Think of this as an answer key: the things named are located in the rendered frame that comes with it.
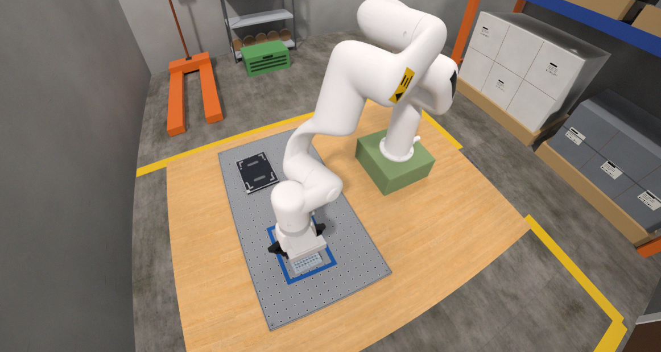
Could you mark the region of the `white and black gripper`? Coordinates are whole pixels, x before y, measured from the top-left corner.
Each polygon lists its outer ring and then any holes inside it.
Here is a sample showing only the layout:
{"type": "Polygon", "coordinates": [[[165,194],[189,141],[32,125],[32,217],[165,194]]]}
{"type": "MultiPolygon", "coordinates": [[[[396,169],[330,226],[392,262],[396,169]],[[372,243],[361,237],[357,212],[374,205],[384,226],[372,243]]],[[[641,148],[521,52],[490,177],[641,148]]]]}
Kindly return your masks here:
{"type": "MultiPolygon", "coordinates": [[[[310,221],[310,227],[313,230],[315,236],[317,233],[317,237],[321,236],[323,231],[325,230],[326,226],[325,223],[320,223],[320,224],[315,224],[312,221],[310,221]]],[[[269,253],[274,253],[274,254],[281,254],[282,257],[286,257],[286,259],[289,259],[287,256],[287,251],[288,249],[291,248],[291,244],[289,240],[287,239],[287,236],[285,236],[282,231],[280,230],[280,227],[278,223],[276,223],[276,238],[277,241],[273,243],[270,247],[267,247],[269,253]]]]}

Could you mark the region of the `blue tape rectangle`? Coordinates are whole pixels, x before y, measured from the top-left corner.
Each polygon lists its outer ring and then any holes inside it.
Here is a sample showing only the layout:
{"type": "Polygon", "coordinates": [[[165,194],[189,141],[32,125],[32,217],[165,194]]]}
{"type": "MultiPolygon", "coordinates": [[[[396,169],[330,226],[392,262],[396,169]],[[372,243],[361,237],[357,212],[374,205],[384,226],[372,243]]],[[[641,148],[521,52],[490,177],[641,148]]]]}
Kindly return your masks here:
{"type": "MultiPolygon", "coordinates": [[[[274,236],[273,236],[271,230],[276,229],[276,225],[271,226],[271,227],[268,227],[268,228],[266,228],[266,229],[267,229],[267,232],[268,232],[268,236],[270,237],[271,243],[273,244],[274,242],[276,242],[276,240],[274,239],[274,236]]],[[[305,274],[302,274],[302,275],[300,275],[299,277],[296,277],[296,278],[293,278],[293,279],[290,279],[290,277],[289,277],[289,275],[288,275],[288,273],[287,273],[287,270],[286,270],[286,267],[285,267],[285,265],[284,265],[284,261],[283,261],[281,255],[280,255],[280,254],[276,254],[277,259],[278,259],[278,261],[279,261],[279,263],[280,263],[280,266],[281,266],[281,268],[282,268],[282,271],[283,271],[283,273],[284,273],[284,277],[285,277],[285,279],[286,279],[287,285],[291,285],[291,283],[294,283],[294,282],[300,281],[301,279],[304,279],[304,278],[310,277],[311,275],[314,275],[314,274],[316,274],[316,273],[318,273],[318,272],[321,272],[321,271],[323,271],[323,270],[326,270],[327,268],[330,268],[330,267],[332,267],[332,266],[337,265],[337,263],[336,263],[334,257],[332,256],[332,253],[331,253],[331,251],[330,251],[328,245],[327,245],[327,247],[325,247],[325,250],[326,250],[327,254],[329,255],[329,258],[330,258],[330,260],[331,260],[331,263],[326,264],[326,265],[324,265],[324,266],[322,266],[322,267],[316,268],[315,270],[312,270],[312,271],[310,271],[310,272],[307,272],[307,273],[305,273],[305,274]]]]}

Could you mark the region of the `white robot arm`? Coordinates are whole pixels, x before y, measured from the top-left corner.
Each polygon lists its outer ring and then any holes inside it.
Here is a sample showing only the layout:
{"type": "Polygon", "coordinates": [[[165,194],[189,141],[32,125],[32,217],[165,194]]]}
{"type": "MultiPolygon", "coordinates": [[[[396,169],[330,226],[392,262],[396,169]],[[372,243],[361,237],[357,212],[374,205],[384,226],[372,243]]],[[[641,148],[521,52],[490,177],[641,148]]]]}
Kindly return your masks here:
{"type": "Polygon", "coordinates": [[[442,115],[454,99],[458,67],[440,54],[447,39],[441,19],[399,0],[365,0],[357,22],[369,40],[393,53],[355,40],[336,45],[314,115],[287,141],[283,170],[289,180],[273,188],[271,204],[291,244],[286,250],[291,263],[327,247],[323,236],[312,231],[311,217],[343,188],[342,180],[309,154],[316,133],[351,135],[370,99],[393,107],[386,137],[379,144],[381,154],[407,161],[414,154],[412,145],[420,140],[415,134],[423,109],[442,115]]]}

